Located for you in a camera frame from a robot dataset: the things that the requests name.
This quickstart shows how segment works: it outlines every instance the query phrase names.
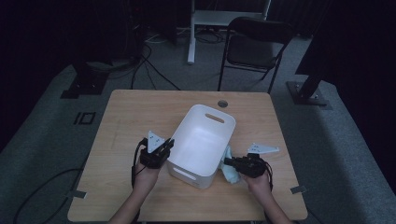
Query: light blue cloth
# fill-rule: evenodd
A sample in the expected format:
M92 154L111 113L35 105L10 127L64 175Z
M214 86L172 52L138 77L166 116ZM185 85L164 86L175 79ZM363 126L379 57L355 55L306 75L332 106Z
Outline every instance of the light blue cloth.
M230 182L231 184L235 184L235 183L239 182L239 180L241 180L241 176L239 175L238 172L236 172L235 168L233 168L230 165L224 164L224 159L225 158L229 158L230 159L232 156L233 155L232 155L232 152L231 152L231 147L227 146L225 148L224 155L221 158L221 163L220 163L219 168L223 172L224 177L226 178L226 180L228 182Z

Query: handle cutout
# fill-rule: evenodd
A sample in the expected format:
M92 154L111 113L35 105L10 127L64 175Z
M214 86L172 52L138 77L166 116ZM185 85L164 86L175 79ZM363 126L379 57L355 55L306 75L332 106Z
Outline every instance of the handle cutout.
M213 120L215 120L215 121L217 121L217 122L219 122L219 123L224 123L224 119L218 118L218 117L213 116L213 115L211 115L211 114L205 114L205 116L206 116L207 118L213 119Z
M195 176L189 175L186 172L183 172L183 171L177 169L176 167L174 167L174 171L178 172L181 175L184 175L184 176L188 177L189 179L192 179L192 180L196 180L197 179L197 178L195 178Z

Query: person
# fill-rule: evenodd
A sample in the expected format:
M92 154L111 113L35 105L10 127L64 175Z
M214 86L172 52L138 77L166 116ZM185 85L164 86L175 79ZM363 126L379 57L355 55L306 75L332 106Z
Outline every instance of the person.
M145 168L143 164L138 162L135 170L138 174L135 176L134 189L119 210L108 221L110 224L132 223L146 197L154 188L161 169ZM257 178L251 178L242 174L241 176L247 182L250 192L262 206L264 213L274 224L292 223L277 204L271 192L267 172Z

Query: wooden table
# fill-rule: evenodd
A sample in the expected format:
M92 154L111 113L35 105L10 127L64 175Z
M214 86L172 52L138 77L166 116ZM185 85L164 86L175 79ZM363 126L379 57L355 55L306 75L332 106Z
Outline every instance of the wooden table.
M219 100L228 106L218 106ZM289 152L267 93L222 91L113 91L95 137L90 157L78 184L85 199L74 198L71 221L109 220L130 194L134 151L153 131L173 135L193 105L207 105L233 116L236 126L230 140L233 155L247 155L252 143L279 147L263 154L274 171L274 196L289 218L307 217ZM197 189L168 174L159 180L141 208L140 221L264 220L262 208L241 180L231 185L218 171L208 189Z

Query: black stand base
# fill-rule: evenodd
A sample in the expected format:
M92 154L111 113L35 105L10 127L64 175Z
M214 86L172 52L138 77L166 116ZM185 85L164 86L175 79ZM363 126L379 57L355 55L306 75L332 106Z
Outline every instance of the black stand base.
M77 99L80 95L102 94L109 73L95 73L91 71L91 75L91 81L87 82L81 78L84 75L77 74L69 90L62 93L61 99Z
M303 98L300 96L299 91L303 86L303 82L295 82L288 81L286 85L288 85L291 97L293 98L293 102L296 105L318 105L321 109L324 110L332 110L329 101L324 100L322 94L319 89L316 89L314 94L312 94L309 98Z

